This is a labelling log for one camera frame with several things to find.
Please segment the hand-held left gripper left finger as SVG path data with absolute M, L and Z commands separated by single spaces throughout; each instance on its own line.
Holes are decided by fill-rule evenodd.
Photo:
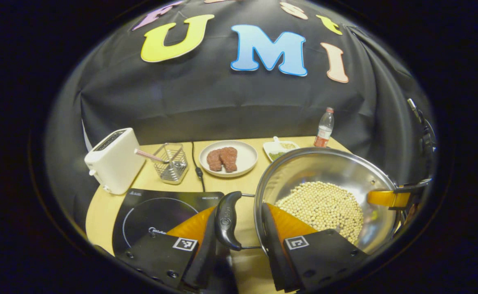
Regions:
M 176 290 L 205 289 L 215 263 L 215 206 L 162 233 L 148 233 L 116 255 L 142 275 Z

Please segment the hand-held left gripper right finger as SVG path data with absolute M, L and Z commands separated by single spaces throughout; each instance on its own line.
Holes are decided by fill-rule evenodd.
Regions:
M 368 255 L 335 229 L 317 231 L 288 212 L 263 203 L 262 227 L 277 290 L 302 292 L 352 273 Z

